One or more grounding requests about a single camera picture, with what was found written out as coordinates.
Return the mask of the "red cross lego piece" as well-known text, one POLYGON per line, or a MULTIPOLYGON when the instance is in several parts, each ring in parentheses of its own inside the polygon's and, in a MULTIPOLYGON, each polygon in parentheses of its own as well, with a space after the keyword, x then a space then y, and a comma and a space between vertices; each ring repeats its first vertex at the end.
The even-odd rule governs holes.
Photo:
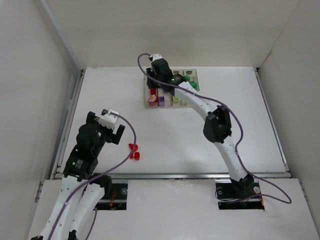
POLYGON ((139 149, 139 146, 137 144, 129 143, 128 146, 131 150, 133 150, 133 152, 137 152, 139 149))

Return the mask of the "lime green lego brick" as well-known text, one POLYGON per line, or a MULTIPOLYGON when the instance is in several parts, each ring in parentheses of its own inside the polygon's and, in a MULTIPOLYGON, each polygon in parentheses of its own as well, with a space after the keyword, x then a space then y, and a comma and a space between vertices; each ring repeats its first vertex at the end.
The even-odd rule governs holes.
POLYGON ((175 96, 172 98, 172 100, 173 100, 173 102, 175 102, 175 103, 177 103, 177 102, 180 101, 180 99, 179 99, 178 97, 175 97, 175 96))

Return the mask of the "small green lego brick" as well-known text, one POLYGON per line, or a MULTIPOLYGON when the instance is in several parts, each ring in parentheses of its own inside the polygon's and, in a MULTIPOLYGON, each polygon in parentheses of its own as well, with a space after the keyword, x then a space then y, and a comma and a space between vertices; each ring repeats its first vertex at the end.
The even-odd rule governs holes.
POLYGON ((189 83, 195 90, 198 90, 198 84, 195 81, 190 81, 189 83))

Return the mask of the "red double round lego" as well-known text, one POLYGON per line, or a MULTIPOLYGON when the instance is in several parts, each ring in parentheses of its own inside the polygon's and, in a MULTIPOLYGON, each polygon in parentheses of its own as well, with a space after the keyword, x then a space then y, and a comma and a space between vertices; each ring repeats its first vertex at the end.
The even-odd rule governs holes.
POLYGON ((156 88, 151 88, 150 89, 150 94, 151 95, 157 95, 157 89, 156 88))

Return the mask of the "red flower round lego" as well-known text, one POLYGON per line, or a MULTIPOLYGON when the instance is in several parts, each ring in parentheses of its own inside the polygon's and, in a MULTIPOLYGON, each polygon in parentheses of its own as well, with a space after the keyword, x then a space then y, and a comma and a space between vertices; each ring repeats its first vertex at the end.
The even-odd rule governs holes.
POLYGON ((151 95, 148 99, 150 105, 155 105, 158 102, 158 95, 151 95))

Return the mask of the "purple arch lego brick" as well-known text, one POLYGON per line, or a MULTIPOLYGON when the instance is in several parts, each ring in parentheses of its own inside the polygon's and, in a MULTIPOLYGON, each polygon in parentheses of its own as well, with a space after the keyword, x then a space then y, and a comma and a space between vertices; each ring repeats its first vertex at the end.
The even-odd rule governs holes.
POLYGON ((164 96, 159 96, 159 100, 158 100, 158 105, 160 107, 164 107, 165 106, 165 97, 164 96))

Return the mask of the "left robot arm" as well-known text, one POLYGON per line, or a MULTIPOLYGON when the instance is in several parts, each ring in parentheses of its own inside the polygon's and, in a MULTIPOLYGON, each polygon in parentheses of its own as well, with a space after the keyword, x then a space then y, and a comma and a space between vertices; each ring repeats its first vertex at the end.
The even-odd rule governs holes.
POLYGON ((94 173, 105 143, 118 144, 125 130, 115 128, 119 113, 109 109, 87 114, 78 129, 76 145, 66 161, 62 186, 51 215, 36 240, 78 240, 98 201, 111 191, 112 179, 94 173))

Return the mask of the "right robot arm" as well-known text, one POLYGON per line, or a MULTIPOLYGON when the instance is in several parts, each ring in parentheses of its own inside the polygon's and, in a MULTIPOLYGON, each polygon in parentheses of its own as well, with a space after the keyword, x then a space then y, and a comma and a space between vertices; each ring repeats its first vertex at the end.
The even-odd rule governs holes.
POLYGON ((161 88, 192 107, 204 120, 203 134, 213 143, 224 160, 234 191, 244 195, 254 179, 243 168, 232 139, 230 111, 222 104, 200 97, 188 76, 173 74, 168 62, 159 54, 148 57, 151 67, 146 69, 148 86, 161 88))

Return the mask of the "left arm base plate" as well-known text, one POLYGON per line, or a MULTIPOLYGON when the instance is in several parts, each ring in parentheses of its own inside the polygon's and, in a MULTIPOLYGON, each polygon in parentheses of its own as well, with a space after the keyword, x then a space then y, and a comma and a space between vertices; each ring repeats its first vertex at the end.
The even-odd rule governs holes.
POLYGON ((128 183, 116 182, 97 203, 98 211, 124 211, 127 209, 128 183))

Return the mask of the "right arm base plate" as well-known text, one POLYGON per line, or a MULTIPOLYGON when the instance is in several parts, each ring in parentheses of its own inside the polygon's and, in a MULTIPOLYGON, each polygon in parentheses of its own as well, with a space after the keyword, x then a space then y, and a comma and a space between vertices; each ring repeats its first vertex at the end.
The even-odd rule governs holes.
POLYGON ((219 210, 264 210, 264 202, 258 181, 255 181, 243 195, 236 193, 231 182, 216 181, 215 197, 219 210))

